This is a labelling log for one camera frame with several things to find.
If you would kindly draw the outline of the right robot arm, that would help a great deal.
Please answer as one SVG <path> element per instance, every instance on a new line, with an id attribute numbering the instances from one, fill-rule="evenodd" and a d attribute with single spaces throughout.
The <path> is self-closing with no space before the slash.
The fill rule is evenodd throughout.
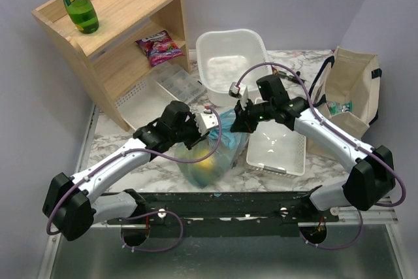
<path id="1" fill-rule="evenodd" d="M 245 85 L 232 83 L 229 94 L 237 98 L 232 132 L 253 133 L 259 122 L 274 120 L 319 144 L 341 164 L 349 176 L 345 182 L 313 189 L 306 196 L 309 206 L 318 211 L 332 207 L 354 206 L 366 211 L 379 205 L 395 187 L 392 152 L 381 145 L 366 144 L 310 108 L 302 97 L 290 99 L 280 78 L 270 74 L 257 80 L 262 102 L 248 98 Z"/>

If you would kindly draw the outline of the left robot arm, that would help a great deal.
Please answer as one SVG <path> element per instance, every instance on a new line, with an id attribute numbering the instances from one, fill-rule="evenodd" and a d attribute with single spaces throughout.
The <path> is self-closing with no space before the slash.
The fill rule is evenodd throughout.
<path id="1" fill-rule="evenodd" d="M 96 223 L 131 217 L 140 206 L 136 193 L 123 191 L 105 195 L 105 191 L 156 157 L 166 158 L 166 152 L 175 144 L 192 148 L 217 127 L 218 122 L 212 107 L 194 114 L 185 103 L 172 101 L 160 117 L 137 129 L 121 148 L 102 161 L 71 176 L 63 172 L 55 175 L 42 207 L 48 218 L 47 234 L 61 233 L 72 241 Z"/>

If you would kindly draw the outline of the yellow lemon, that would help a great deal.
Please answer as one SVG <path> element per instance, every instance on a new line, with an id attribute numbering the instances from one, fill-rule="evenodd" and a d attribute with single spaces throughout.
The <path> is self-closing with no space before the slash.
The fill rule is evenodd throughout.
<path id="1" fill-rule="evenodd" d="M 204 156 L 208 155 L 209 152 L 210 150 L 206 148 L 197 150 L 195 153 L 195 159 L 203 158 Z M 214 169 L 216 166 L 216 161 L 214 157 L 215 155 L 211 155 L 210 157 L 207 157 L 206 159 L 203 159 L 202 161 L 195 163 L 194 166 L 206 170 Z"/>

